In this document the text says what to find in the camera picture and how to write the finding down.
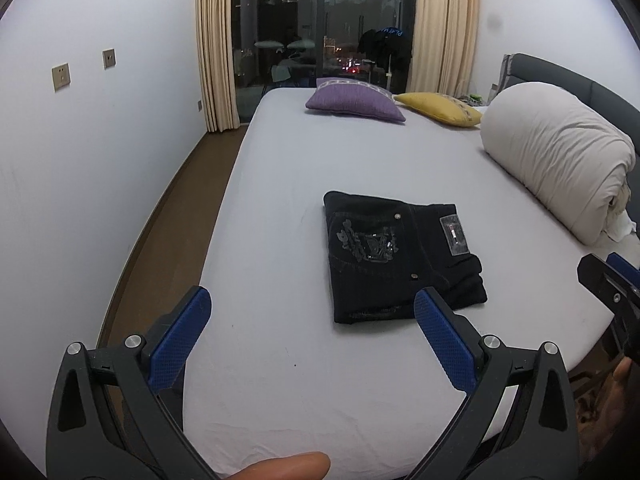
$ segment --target white bed sheet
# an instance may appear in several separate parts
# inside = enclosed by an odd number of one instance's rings
[[[223,475],[322,450],[329,479],[390,480],[411,471],[464,395],[415,321],[333,323],[327,191],[455,203],[483,266],[489,299],[462,311],[481,334],[522,348],[554,341],[572,368],[611,314],[576,278],[590,250],[488,158],[477,129],[407,109],[406,124],[317,115],[304,107],[312,92],[269,92],[240,149],[202,273],[213,312],[188,359],[185,433]],[[596,252],[638,266],[639,246],[604,237]]]

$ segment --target metal rivet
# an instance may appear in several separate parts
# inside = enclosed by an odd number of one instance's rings
[[[130,335],[124,341],[124,346],[127,348],[136,348],[142,343],[142,338],[138,334]]]
[[[495,335],[488,335],[484,338],[484,344],[489,348],[498,348],[500,340]]]
[[[71,343],[68,347],[66,347],[66,353],[69,355],[76,355],[79,351],[81,351],[82,345],[80,343]]]
[[[546,353],[551,355],[558,353],[558,347],[551,342],[545,343],[544,349]]]

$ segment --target curtain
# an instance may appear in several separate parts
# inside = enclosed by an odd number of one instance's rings
[[[468,91],[479,0],[416,0],[408,92],[460,97]]]
[[[208,132],[240,126],[231,49],[231,0],[196,0],[202,101]]]

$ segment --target blue textured pad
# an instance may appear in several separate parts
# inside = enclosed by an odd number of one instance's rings
[[[157,394],[171,388],[211,316],[211,297],[201,288],[167,331],[149,361],[148,384]]]
[[[447,373],[452,386],[471,394],[476,389],[476,367],[471,352],[425,290],[415,295],[415,319]]]
[[[640,270],[636,269],[618,253],[607,256],[607,265],[617,270],[630,283],[640,288]]]

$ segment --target light switch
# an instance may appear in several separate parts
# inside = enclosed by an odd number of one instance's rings
[[[51,69],[51,73],[53,75],[53,88],[56,90],[60,90],[65,86],[69,86],[71,84],[71,76],[69,75],[69,63],[65,63],[64,65],[57,66]]]
[[[116,51],[115,49],[109,49],[102,52],[102,59],[104,61],[104,69],[107,70],[112,66],[116,66]]]

